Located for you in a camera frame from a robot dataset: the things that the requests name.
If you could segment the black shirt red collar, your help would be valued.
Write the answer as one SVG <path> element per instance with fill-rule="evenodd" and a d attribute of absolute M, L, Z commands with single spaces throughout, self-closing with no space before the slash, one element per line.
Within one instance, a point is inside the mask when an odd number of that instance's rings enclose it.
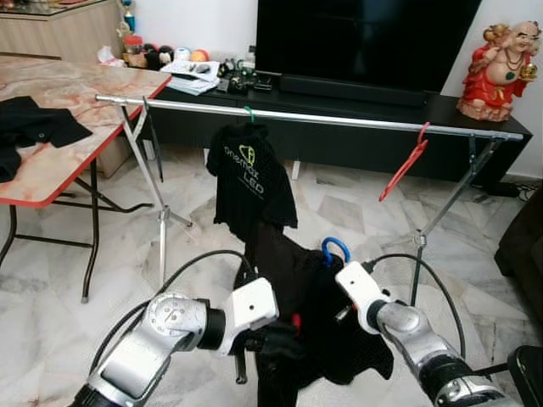
<path fill-rule="evenodd" d="M 358 326 L 356 309 L 336 282 L 344 266 L 340 256 L 326 267 L 321 249 L 303 248 L 282 228 L 263 222 L 251 241 L 241 242 L 255 274 L 274 287 L 276 321 L 294 323 L 301 332 L 298 360 L 269 357 L 269 334 L 255 353 L 257 407 L 296 407 L 299 392 L 319 379 L 349 385 L 367 370 L 391 379 L 395 357 L 388 344 Z M 352 306 L 349 317 L 337 322 L 346 305 Z"/>

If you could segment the blue plastic hanger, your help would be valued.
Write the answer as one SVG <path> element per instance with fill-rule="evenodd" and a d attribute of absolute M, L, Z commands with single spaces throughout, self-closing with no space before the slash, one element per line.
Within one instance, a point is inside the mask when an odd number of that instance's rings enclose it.
<path fill-rule="evenodd" d="M 333 266 L 334 257 L 336 257 L 336 255 L 330 251 L 330 245 L 334 245 L 334 247 L 338 247 L 340 249 L 342 263 L 348 264 L 350 262 L 350 250 L 348 247 L 346 247 L 346 244 L 341 240 L 338 240 L 336 237 L 325 237 L 325 239 L 322 240 L 321 249 L 323 264 L 326 267 Z"/>

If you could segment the black shirt green print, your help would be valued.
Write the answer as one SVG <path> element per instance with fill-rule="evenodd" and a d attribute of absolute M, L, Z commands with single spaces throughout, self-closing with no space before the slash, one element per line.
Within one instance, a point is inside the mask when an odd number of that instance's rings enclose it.
<path fill-rule="evenodd" d="M 259 224 L 298 227 L 294 190 L 268 140 L 269 127 L 224 125 L 207 148 L 206 170 L 216 178 L 215 224 L 249 242 Z"/>

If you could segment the red plastic hanger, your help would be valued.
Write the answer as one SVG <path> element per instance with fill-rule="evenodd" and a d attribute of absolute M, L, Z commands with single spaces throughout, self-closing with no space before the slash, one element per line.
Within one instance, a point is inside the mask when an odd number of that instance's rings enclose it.
<path fill-rule="evenodd" d="M 381 193 L 378 198 L 379 202 L 383 202 L 389 194 L 392 193 L 392 190 L 395 189 L 397 185 L 402 181 L 406 176 L 407 171 L 411 169 L 412 166 L 422 157 L 423 152 L 426 151 L 429 140 L 426 138 L 426 132 L 430 127 L 430 121 L 423 124 L 423 127 L 420 128 L 420 131 L 417 134 L 416 146 L 412 149 L 411 154 L 407 156 L 407 159 L 404 160 L 402 166 L 396 171 L 392 178 L 388 182 L 388 185 L 385 186 L 383 193 Z"/>

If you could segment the black TV cabinet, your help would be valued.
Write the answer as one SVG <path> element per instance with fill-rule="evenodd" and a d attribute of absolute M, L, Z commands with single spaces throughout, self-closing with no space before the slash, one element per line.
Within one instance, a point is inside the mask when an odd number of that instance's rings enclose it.
<path fill-rule="evenodd" d="M 159 101 L 198 103 L 228 108 L 249 106 L 255 111 L 311 114 L 346 119 L 396 121 L 422 125 L 453 125 L 473 131 L 507 131 L 520 133 L 521 141 L 505 141 L 492 154 L 474 179 L 474 186 L 489 187 L 501 181 L 518 155 L 532 140 L 531 132 L 514 119 L 496 123 L 469 119 L 457 111 L 457 98 L 431 94 L 423 106 L 395 106 L 366 103 L 348 98 L 326 98 L 313 94 L 249 92 L 230 94 L 207 92 L 193 96 L 166 88 Z M 225 125 L 240 125 L 241 116 L 173 111 L 152 108 L 148 123 L 163 146 L 207 148 L 212 137 Z M 375 131 L 347 125 L 316 125 L 272 119 L 256 119 L 267 125 L 268 140 L 280 159 L 302 160 L 304 163 L 334 165 L 394 174 L 416 146 L 414 131 Z M 471 143 L 468 138 L 434 135 L 427 132 L 429 146 L 408 170 L 412 177 L 457 181 L 469 167 L 469 156 L 481 153 L 488 144 L 485 138 Z"/>

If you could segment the chrome clothes rack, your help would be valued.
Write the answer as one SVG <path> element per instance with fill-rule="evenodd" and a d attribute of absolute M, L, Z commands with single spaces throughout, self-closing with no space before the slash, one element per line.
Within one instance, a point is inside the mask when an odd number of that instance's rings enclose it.
<path fill-rule="evenodd" d="M 111 103 L 119 106 L 119 109 L 127 108 L 128 105 L 138 105 L 143 108 L 143 98 L 128 98 L 122 96 L 112 96 L 112 94 L 98 94 L 97 101 Z M 188 111 L 201 114 L 221 114 L 229 116 L 245 116 L 247 112 L 242 108 L 232 108 L 232 106 L 217 106 L 198 103 L 182 103 L 156 100 L 156 98 L 148 98 L 148 104 L 151 108 L 170 109 L 171 111 Z M 313 114 L 295 114 L 276 111 L 255 111 L 256 119 L 269 119 L 280 121 L 291 121 L 291 123 L 310 123 L 315 125 L 344 125 L 344 127 L 357 127 L 377 129 L 377 131 L 415 131 L 419 132 L 423 125 L 410 123 L 402 123 L 402 121 L 383 121 L 383 120 L 364 120 L 364 119 L 345 119 L 344 117 L 322 116 Z M 137 128 L 143 127 L 143 122 L 146 120 L 146 113 L 140 113 Z M 419 287 L 420 268 L 422 268 L 422 256 L 424 248 L 429 243 L 429 234 L 437 227 L 441 217 L 449 212 L 451 205 L 459 198 L 459 195 L 467 189 L 469 183 L 477 177 L 479 170 L 485 166 L 492 158 L 493 152 L 505 141 L 522 141 L 524 135 L 521 133 L 508 131 L 479 131 L 479 129 L 470 129 L 462 127 L 451 127 L 450 125 L 430 125 L 426 133 L 441 133 L 441 135 L 462 136 L 469 140 L 485 138 L 489 140 L 488 146 L 481 153 L 473 153 L 470 159 L 469 170 L 462 176 L 457 183 L 456 190 L 446 199 L 445 206 L 439 210 L 437 216 L 429 222 L 423 229 L 416 233 L 417 241 L 417 256 L 415 274 L 412 276 L 412 291 L 411 304 L 416 303 L 417 290 Z"/>

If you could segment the black folding chair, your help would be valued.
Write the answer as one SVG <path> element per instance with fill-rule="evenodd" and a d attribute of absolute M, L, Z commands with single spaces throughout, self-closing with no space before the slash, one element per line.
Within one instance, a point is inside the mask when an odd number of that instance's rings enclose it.
<path fill-rule="evenodd" d="M 524 345 L 513 350 L 506 363 L 489 365 L 474 375 L 491 376 L 508 370 L 524 407 L 543 407 L 543 348 Z"/>

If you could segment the white paper stack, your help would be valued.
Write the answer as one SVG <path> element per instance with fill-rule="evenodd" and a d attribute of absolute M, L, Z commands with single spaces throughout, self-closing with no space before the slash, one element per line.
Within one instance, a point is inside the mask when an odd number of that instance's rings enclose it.
<path fill-rule="evenodd" d="M 200 96 L 220 85 L 220 65 L 217 61 L 191 62 L 178 59 L 162 67 L 160 71 L 171 75 L 171 80 L 167 82 L 171 89 L 190 96 Z"/>

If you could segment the black flat television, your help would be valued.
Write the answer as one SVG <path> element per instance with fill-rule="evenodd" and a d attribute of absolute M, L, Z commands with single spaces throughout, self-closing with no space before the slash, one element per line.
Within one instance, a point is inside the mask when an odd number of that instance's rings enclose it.
<path fill-rule="evenodd" d="M 438 92 L 482 0 L 257 0 L 256 67 Z"/>

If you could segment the red laughing Buddha statue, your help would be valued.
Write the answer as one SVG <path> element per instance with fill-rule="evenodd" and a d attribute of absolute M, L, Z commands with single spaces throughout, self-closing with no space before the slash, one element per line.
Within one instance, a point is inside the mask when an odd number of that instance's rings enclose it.
<path fill-rule="evenodd" d="M 504 123 L 511 119 L 513 99 L 538 78 L 532 58 L 540 49 L 540 25 L 493 24 L 484 30 L 484 41 L 473 51 L 456 108 L 469 119 Z"/>

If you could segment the dark round ornament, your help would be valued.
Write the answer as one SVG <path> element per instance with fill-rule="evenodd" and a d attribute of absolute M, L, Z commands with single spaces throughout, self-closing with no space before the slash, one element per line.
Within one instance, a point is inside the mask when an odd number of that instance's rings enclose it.
<path fill-rule="evenodd" d="M 155 44 L 144 43 L 143 56 L 146 59 L 146 69 L 162 70 L 164 66 L 174 61 L 175 49 L 167 44 L 155 46 Z"/>

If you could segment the jar with red lid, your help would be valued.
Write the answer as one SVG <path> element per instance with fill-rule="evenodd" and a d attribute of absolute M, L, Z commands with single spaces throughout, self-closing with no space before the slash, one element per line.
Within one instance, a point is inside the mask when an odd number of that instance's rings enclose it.
<path fill-rule="evenodd" d="M 125 36 L 121 41 L 124 44 L 123 59 L 133 69 L 146 69 L 147 58 L 144 55 L 143 39 L 136 35 Z"/>

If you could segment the plain black shirt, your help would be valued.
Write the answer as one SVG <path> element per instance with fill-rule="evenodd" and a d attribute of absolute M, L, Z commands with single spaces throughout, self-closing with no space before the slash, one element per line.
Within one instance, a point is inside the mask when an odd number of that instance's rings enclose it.
<path fill-rule="evenodd" d="M 0 183 L 13 180 L 22 165 L 17 148 L 64 148 L 91 135 L 69 109 L 43 108 L 28 96 L 0 101 Z"/>

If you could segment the marble folding table red edge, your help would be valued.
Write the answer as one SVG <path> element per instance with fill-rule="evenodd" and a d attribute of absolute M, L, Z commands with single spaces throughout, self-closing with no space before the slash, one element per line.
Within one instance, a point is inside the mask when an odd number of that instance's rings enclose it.
<path fill-rule="evenodd" d="M 139 70 L 61 59 L 0 57 L 0 100 L 32 98 L 43 108 L 68 109 L 90 136 L 64 148 L 40 143 L 21 148 L 22 165 L 11 181 L 0 183 L 0 207 L 8 207 L 8 231 L 3 234 L 0 264 L 15 240 L 28 240 L 88 248 L 90 256 L 81 288 L 81 301 L 89 301 L 92 274 L 98 257 L 98 214 L 131 213 L 137 203 L 121 207 L 98 190 L 98 159 L 121 132 L 130 143 L 138 140 L 131 128 L 137 114 L 146 114 L 150 101 L 170 77 L 162 71 Z M 92 241 L 77 242 L 32 236 L 17 230 L 17 207 L 42 209 L 51 204 L 81 207 L 92 213 Z"/>

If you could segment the white tissue pack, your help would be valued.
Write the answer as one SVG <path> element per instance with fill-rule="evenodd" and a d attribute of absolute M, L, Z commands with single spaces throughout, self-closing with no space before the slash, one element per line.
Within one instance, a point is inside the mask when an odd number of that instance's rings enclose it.
<path fill-rule="evenodd" d="M 113 66 L 113 67 L 125 67 L 126 62 L 124 59 L 119 59 L 113 52 L 112 47 L 103 46 L 100 50 L 97 51 L 97 60 L 98 64 L 104 66 Z"/>

